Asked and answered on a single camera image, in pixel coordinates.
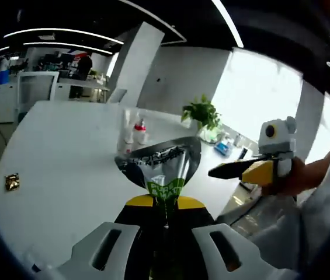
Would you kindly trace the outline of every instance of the led light strip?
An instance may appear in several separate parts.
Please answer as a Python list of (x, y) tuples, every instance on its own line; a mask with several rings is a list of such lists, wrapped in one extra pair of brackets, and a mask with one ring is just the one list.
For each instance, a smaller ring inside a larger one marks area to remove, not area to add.
[(7, 50), (8, 48), (10, 48), (10, 47), (0, 48), (0, 51)]
[(98, 48), (86, 47), (85, 45), (76, 45), (76, 44), (68, 44), (68, 43), (58, 43), (58, 42), (32, 42), (32, 43), (23, 43), (23, 45), (62, 45), (69, 47), (78, 47), (78, 48), (87, 48), (89, 50), (101, 51), (107, 54), (113, 54), (111, 51), (100, 50)]
[(81, 34), (86, 34), (86, 35), (90, 35), (90, 36), (95, 36), (95, 37), (99, 37), (102, 39), (106, 39), (106, 40), (110, 40), (113, 42), (116, 42), (118, 44), (123, 45), (122, 41), (110, 38), (110, 37), (106, 37), (106, 36), (102, 36), (102, 35), (98, 35), (95, 33), (91, 33), (91, 32), (86, 32), (86, 31), (80, 31), (80, 30), (75, 30), (75, 29), (66, 29), (66, 28), (32, 28), (32, 29), (25, 29), (25, 30), (19, 30), (19, 31), (15, 31), (13, 33), (9, 33), (7, 35), (4, 36), (4, 38), (7, 38), (9, 36), (12, 35), (16, 35), (16, 34), (21, 34), (24, 32), (33, 32), (33, 31), (65, 31), (65, 32), (75, 32), (75, 33), (81, 33)]
[(237, 32), (236, 26), (234, 22), (232, 21), (230, 15), (228, 14), (227, 10), (223, 6), (220, 0), (212, 0), (218, 11), (221, 13), (223, 19), (225, 20), (226, 24), (228, 25), (228, 28), (230, 28), (232, 35), (235, 38), (236, 44), (239, 48), (244, 48), (244, 45), (241, 41), (240, 35)]

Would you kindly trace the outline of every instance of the computer monitor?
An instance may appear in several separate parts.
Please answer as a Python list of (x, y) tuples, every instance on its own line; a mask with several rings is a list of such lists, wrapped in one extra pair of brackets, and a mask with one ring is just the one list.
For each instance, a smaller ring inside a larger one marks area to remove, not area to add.
[(44, 60), (43, 62), (45, 64), (50, 64), (50, 63), (53, 63), (53, 64), (58, 64), (60, 63), (60, 58), (56, 57), (54, 54), (46, 54), (44, 56)]
[(66, 65), (74, 60), (74, 55), (72, 54), (61, 54), (60, 57), (61, 62), (65, 63)]

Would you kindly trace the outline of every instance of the person's hand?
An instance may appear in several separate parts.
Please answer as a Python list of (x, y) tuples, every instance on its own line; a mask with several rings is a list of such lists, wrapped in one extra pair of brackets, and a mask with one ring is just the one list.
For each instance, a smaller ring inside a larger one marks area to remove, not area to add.
[(305, 164), (301, 159), (292, 159), (291, 172), (283, 178), (278, 178), (274, 184), (262, 186), (262, 195), (297, 195), (309, 189), (306, 184)]

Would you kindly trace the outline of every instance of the chair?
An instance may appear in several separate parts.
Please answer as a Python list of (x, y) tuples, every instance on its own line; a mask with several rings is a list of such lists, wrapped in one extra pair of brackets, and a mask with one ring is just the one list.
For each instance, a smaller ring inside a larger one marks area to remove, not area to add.
[(58, 76), (48, 71), (18, 74), (15, 122), (20, 123), (37, 101), (54, 100)]
[(116, 87), (106, 103), (120, 103), (126, 93), (127, 89), (119, 89)]

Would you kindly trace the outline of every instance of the yellow robot part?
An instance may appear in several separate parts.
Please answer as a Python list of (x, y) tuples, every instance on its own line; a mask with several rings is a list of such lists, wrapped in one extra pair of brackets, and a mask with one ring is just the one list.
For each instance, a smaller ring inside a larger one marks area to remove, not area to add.
[(190, 197), (178, 197), (178, 209), (196, 209), (205, 208), (200, 201)]
[(241, 181), (260, 186), (271, 184), (273, 182), (273, 169), (274, 161), (260, 160), (243, 172)]
[(126, 202), (126, 206), (153, 206), (153, 197), (149, 194), (139, 195)]

